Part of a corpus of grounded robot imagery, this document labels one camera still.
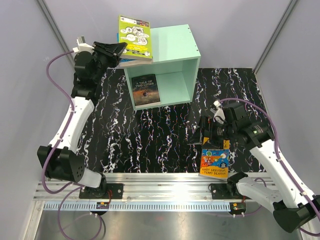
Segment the lime green book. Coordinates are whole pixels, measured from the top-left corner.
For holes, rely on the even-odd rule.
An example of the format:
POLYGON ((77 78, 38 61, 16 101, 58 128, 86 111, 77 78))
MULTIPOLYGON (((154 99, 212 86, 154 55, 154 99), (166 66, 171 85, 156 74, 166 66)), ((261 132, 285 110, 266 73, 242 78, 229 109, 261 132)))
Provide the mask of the lime green book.
POLYGON ((153 59, 151 26, 148 21, 119 15, 118 42, 126 43, 122 58, 142 61, 153 59))

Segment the dark Tale of Two Cities book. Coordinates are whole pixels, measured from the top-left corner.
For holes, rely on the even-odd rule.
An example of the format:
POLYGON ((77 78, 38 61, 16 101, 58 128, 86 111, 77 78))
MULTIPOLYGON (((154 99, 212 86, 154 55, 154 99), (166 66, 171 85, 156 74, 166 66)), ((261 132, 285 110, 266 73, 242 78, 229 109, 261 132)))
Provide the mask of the dark Tale of Two Cities book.
POLYGON ((161 102, 155 74, 136 76, 131 79, 134 105, 144 106, 161 102))

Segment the blue 26-Storey Treehouse book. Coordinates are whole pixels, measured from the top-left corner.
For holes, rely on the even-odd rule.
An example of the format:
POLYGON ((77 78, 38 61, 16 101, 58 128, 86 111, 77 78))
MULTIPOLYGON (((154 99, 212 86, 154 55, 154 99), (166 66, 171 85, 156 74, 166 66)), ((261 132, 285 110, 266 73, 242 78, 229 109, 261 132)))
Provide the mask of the blue 26-Storey Treehouse book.
POLYGON ((119 43, 127 43, 126 49, 121 55, 120 67, 131 67, 137 65, 148 65, 153 63, 153 53, 151 41, 146 34, 135 35, 128 33, 121 36, 117 33, 119 43))

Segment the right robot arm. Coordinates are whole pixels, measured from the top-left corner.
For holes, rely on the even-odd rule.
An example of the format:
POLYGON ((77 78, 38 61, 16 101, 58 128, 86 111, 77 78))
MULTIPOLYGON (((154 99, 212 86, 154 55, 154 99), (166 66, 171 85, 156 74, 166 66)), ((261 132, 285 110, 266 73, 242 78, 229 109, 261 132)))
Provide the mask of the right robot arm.
POLYGON ((271 190, 256 183, 248 174, 238 172, 219 188, 221 195, 233 199, 247 197, 269 210, 277 224, 286 232, 300 230, 310 236, 319 236, 302 228, 320 216, 320 197, 299 178, 279 149, 278 133, 271 119, 268 123, 252 121, 245 106, 250 105, 265 116, 257 105, 238 98, 223 99, 211 106, 213 117, 201 116, 195 132, 188 137, 189 145, 202 145, 221 150, 225 140, 244 146, 262 164, 277 187, 271 190))

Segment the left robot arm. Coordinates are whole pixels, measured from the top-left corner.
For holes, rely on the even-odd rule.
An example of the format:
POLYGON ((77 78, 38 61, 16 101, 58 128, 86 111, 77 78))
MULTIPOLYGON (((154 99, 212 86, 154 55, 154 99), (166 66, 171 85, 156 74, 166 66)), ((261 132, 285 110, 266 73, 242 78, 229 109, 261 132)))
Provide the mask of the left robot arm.
POLYGON ((50 190, 46 178, 66 181, 90 190, 97 199, 107 195, 106 178, 100 172, 92 171, 83 165, 81 156, 77 155, 78 141, 89 116, 94 111, 102 92, 101 80, 108 68, 118 66, 127 44, 106 44, 94 42, 89 45, 77 41, 74 53, 73 88, 66 93, 55 81, 53 85, 69 101, 67 113, 54 138, 47 146, 40 146, 37 157, 42 166, 41 182, 50 194, 59 193, 50 190))

